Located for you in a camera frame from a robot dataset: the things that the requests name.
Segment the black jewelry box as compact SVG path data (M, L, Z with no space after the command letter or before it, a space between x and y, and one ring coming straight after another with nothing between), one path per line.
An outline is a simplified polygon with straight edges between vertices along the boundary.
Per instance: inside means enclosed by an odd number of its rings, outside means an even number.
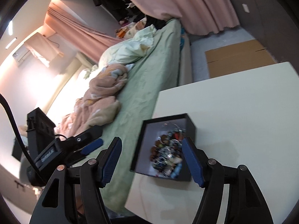
M188 114L145 120L142 123L130 171L154 178L190 181L182 153L182 141L196 138L196 127Z

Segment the peach fleece blanket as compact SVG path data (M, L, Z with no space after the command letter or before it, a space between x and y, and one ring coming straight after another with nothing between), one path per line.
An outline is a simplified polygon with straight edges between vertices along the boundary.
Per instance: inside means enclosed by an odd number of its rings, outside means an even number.
M95 125L113 122L121 109L117 94L126 85L133 67L117 63L105 66L90 80L84 96L76 100L73 112L64 116L54 132L68 138Z

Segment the white square table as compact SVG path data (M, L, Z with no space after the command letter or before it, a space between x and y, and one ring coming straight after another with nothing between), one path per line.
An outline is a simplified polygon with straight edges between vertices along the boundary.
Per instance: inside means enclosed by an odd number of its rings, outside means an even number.
M189 114L195 144L222 165L246 165L274 223L298 201L298 74L289 62L161 91L153 118ZM203 189L135 174L125 207L151 223L192 223Z

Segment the green bed sheet mattress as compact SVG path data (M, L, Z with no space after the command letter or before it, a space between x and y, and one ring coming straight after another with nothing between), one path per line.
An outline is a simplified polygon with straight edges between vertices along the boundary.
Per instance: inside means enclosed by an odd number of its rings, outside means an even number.
M112 179L101 190L105 206L119 215L133 215L125 208L134 177L130 170L132 158L142 122L152 117L159 92L178 85L180 41L181 24L176 19L157 31L154 49L135 63L128 82L117 96L121 110L112 123L103 127L103 146L87 156L96 158L116 136L122 140L122 152Z

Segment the pale green pillow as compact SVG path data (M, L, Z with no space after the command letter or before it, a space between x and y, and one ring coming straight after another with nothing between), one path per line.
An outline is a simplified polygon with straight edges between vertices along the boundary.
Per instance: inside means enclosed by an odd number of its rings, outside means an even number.
M132 64L140 58L146 57L154 49L154 37L157 30L151 25L139 30L133 38L126 39L109 47L101 55L98 66L105 67L109 64Z

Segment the flat brown cardboard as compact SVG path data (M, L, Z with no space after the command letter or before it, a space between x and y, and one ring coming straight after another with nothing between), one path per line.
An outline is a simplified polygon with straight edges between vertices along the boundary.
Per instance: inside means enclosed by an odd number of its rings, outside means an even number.
M205 52L210 78L276 64L256 39Z

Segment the dark brown wardrobe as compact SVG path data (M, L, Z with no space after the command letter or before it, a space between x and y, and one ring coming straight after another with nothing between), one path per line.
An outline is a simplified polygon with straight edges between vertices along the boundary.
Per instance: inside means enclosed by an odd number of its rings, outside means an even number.
M278 62L298 69L298 22L278 0L230 0L241 26Z

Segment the wall air conditioner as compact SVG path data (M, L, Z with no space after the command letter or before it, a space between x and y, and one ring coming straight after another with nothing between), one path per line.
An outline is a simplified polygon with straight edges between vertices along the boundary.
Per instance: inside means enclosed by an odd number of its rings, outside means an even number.
M17 66L19 67L30 54L31 51L25 45L22 45L18 50L15 51L15 53L12 56Z

